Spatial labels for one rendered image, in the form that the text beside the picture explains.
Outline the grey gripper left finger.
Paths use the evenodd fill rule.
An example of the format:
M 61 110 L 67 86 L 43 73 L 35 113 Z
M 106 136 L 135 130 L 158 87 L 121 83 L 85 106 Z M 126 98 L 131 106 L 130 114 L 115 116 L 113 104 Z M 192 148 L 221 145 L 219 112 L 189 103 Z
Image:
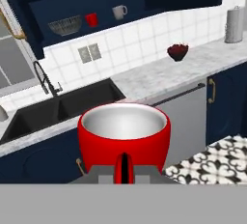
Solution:
M 85 184 L 113 184 L 114 183 L 114 167 L 95 165 L 88 174 L 72 181 L 72 183 Z

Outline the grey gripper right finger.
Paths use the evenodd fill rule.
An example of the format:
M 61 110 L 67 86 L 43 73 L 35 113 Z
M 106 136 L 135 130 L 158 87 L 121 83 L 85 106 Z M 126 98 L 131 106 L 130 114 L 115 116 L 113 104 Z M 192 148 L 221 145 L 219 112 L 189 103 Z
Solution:
M 177 182 L 162 175 L 155 166 L 135 166 L 134 182 L 136 184 L 176 184 Z

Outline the red mug with white inside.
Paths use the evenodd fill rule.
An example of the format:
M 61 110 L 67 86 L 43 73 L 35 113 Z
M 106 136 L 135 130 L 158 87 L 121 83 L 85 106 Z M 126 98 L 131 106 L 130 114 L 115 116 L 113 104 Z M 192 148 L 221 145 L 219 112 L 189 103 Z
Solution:
M 163 169 L 171 121 L 166 113 L 146 104 L 108 103 L 81 115 L 77 135 L 87 171 L 112 166 L 115 183 L 133 183 L 136 166 Z

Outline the silver dishwasher door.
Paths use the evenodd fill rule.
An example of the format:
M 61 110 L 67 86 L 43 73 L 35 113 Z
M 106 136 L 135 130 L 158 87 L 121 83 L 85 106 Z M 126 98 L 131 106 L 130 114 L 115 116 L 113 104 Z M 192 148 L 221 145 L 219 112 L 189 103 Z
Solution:
M 180 87 L 151 101 L 156 103 L 164 98 L 196 87 L 206 80 L 199 80 Z M 167 168 L 201 152 L 206 146 L 206 86 L 180 98 L 155 106 L 161 109 L 171 121 L 171 141 L 164 164 Z

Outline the navy sink cupboard door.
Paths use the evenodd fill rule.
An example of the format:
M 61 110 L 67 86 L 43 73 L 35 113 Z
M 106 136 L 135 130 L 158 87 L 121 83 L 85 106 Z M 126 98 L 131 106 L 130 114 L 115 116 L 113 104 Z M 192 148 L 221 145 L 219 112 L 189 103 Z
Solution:
M 77 129 L 0 157 L 0 183 L 69 183 L 82 176 Z

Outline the black double sink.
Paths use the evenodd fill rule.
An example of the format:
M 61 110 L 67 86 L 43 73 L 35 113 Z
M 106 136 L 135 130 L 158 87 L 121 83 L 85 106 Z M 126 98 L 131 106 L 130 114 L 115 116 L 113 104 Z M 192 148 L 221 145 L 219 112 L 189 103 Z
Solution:
M 55 98 L 23 107 L 14 114 L 0 139 L 0 145 L 57 125 L 93 107 L 124 98 L 125 95 L 121 90 L 110 78 L 107 78 Z

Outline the navy base cupboard door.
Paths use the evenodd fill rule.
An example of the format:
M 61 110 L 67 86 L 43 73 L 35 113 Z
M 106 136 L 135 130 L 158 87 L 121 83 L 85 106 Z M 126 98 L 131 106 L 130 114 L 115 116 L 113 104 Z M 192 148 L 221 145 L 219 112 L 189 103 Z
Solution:
M 216 84 L 215 102 L 208 103 L 212 78 Z M 247 62 L 217 72 L 207 78 L 206 144 L 241 131 L 247 93 Z

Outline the black spring tap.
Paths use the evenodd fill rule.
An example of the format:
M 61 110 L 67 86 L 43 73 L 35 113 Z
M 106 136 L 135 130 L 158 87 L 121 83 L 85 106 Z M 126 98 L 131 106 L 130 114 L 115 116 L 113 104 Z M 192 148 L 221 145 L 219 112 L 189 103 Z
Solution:
M 61 84 L 58 84 L 58 88 L 55 88 L 48 75 L 45 73 L 41 64 L 38 61 L 33 63 L 35 74 L 40 81 L 43 91 L 48 95 L 51 94 L 53 97 L 57 97 L 60 92 L 63 91 Z

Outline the dark red bowl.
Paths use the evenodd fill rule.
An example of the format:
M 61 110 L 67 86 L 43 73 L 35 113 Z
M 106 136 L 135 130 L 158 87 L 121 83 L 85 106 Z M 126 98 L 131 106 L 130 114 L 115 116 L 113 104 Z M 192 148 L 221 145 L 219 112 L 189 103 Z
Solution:
M 173 44 L 168 47 L 167 53 L 175 62 L 180 62 L 188 52 L 188 48 L 187 44 Z

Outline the grey window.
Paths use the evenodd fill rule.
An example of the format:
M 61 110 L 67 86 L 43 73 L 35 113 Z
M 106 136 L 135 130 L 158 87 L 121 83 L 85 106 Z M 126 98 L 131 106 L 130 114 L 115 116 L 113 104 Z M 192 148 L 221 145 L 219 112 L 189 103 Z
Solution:
M 38 84 L 26 46 L 10 34 L 0 18 L 0 97 Z

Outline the clear glass bowl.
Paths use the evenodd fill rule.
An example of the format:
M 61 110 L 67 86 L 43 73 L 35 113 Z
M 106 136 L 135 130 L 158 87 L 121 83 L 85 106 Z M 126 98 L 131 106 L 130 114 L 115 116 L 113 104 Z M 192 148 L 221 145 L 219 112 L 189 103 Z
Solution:
M 77 33 L 82 25 L 81 15 L 75 15 L 68 18 L 52 21 L 48 24 L 50 30 L 59 36 L 67 36 Z

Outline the small red cup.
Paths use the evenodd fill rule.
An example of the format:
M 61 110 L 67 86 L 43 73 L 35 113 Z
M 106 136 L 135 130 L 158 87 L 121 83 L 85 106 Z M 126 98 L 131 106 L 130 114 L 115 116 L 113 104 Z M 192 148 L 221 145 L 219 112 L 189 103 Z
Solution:
M 98 20 L 96 13 L 86 14 L 85 19 L 90 27 L 97 27 Z

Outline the white paper towel roll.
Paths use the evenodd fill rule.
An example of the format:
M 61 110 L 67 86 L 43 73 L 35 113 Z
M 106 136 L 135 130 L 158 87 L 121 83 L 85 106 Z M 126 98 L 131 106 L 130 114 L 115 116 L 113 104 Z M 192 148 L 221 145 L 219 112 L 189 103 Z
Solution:
M 235 6 L 227 11 L 225 43 L 237 43 L 243 39 L 244 7 Z

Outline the grey wall socket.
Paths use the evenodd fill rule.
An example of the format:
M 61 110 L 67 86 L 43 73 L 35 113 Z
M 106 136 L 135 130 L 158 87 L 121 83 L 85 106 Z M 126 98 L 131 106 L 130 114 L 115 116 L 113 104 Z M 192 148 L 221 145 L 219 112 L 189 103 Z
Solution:
M 83 46 L 78 49 L 79 56 L 83 64 L 95 61 L 101 58 L 101 53 L 96 43 Z

